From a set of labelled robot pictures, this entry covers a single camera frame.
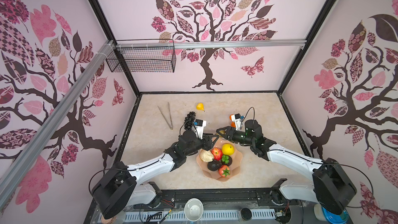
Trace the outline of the red apple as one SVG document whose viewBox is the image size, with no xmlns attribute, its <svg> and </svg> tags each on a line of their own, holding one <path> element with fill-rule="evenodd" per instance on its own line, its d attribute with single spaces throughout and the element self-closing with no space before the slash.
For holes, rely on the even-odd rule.
<svg viewBox="0 0 398 224">
<path fill-rule="evenodd" d="M 214 157 L 214 160 L 220 161 L 222 159 L 223 153 L 222 153 L 222 150 L 220 148 L 217 148 L 217 147 L 213 148 L 211 150 L 211 153 L 212 153 L 212 155 Z"/>
</svg>

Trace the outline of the large yellow lemon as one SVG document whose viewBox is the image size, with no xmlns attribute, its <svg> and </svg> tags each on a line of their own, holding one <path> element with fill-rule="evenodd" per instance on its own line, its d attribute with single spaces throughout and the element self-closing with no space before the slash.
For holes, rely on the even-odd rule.
<svg viewBox="0 0 398 224">
<path fill-rule="evenodd" d="M 232 144 L 224 144 L 221 147 L 221 151 L 222 151 L 223 155 L 230 156 L 235 153 L 235 148 Z"/>
</svg>

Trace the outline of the cream white pear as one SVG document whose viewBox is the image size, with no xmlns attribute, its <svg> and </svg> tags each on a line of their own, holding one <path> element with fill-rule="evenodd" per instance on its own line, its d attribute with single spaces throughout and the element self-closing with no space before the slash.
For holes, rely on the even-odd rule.
<svg viewBox="0 0 398 224">
<path fill-rule="evenodd" d="M 203 162 L 212 162 L 214 160 L 214 155 L 212 154 L 212 152 L 210 150 L 202 150 L 200 152 L 200 159 Z"/>
</svg>

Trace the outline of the dark purple mangosteen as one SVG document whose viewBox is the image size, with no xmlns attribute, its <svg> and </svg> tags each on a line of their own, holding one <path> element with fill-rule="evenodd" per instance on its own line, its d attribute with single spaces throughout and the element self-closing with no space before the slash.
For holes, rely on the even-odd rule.
<svg viewBox="0 0 398 224">
<path fill-rule="evenodd" d="M 229 167 L 229 166 L 232 164 L 232 162 L 233 162 L 233 159 L 232 159 L 231 156 L 222 155 L 222 157 L 221 157 L 221 163 L 222 163 L 223 165 L 226 165 L 226 166 Z"/>
</svg>

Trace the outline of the dark avocado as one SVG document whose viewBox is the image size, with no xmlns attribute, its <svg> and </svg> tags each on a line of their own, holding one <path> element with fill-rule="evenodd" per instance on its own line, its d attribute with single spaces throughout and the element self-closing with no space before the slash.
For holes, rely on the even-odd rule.
<svg viewBox="0 0 398 224">
<path fill-rule="evenodd" d="M 216 161 L 216 160 L 213 160 L 213 161 L 207 163 L 207 168 L 213 172 L 218 171 L 221 166 L 222 166 L 222 163 L 220 161 Z"/>
</svg>

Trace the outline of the red strawberry fruit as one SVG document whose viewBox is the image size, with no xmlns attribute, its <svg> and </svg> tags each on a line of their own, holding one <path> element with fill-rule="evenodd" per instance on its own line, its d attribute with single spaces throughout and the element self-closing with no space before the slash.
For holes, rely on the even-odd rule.
<svg viewBox="0 0 398 224">
<path fill-rule="evenodd" d="M 231 174 L 231 170 L 227 165 L 222 165 L 218 170 L 218 173 L 221 177 L 228 177 Z"/>
</svg>

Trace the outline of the pink scalloped fruit bowl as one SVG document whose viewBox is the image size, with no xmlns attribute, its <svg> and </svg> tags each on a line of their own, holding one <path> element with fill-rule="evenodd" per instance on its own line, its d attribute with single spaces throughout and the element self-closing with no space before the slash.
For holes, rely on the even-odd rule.
<svg viewBox="0 0 398 224">
<path fill-rule="evenodd" d="M 241 170 L 243 154 L 229 141 L 218 140 L 210 151 L 201 150 L 197 163 L 203 174 L 218 181 L 228 181 Z"/>
</svg>

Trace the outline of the orange tangerine pair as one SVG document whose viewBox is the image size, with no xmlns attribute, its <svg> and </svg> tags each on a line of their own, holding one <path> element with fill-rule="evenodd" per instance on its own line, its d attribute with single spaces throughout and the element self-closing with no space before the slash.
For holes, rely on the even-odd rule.
<svg viewBox="0 0 398 224">
<path fill-rule="evenodd" d="M 230 115 L 230 120 L 231 120 L 231 126 L 233 128 L 236 128 L 236 124 L 235 124 L 235 115 Z"/>
</svg>

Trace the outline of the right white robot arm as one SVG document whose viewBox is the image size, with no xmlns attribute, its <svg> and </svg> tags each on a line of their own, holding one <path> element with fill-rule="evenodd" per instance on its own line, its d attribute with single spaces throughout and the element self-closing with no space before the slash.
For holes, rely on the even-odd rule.
<svg viewBox="0 0 398 224">
<path fill-rule="evenodd" d="M 308 157 L 289 150 L 263 135 L 256 120 L 247 120 L 245 129 L 228 126 L 217 133 L 232 143 L 246 145 L 259 158 L 285 166 L 310 180 L 307 184 L 284 181 L 279 191 L 285 199 L 319 203 L 332 214 L 340 215 L 357 194 L 353 182 L 336 160 Z"/>
</svg>

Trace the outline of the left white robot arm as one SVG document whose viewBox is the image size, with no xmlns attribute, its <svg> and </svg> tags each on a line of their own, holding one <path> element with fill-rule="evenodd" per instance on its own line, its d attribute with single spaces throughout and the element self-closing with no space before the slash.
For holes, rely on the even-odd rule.
<svg viewBox="0 0 398 224">
<path fill-rule="evenodd" d="M 111 168 L 104 169 L 105 174 L 90 190 L 90 194 L 105 219 L 115 217 L 127 205 L 157 206 L 161 191 L 149 180 L 178 169 L 188 156 L 200 150 L 213 149 L 218 139 L 217 134 L 204 134 L 198 138 L 194 131 L 185 131 L 177 142 L 151 160 L 129 166 L 119 161 Z"/>
</svg>

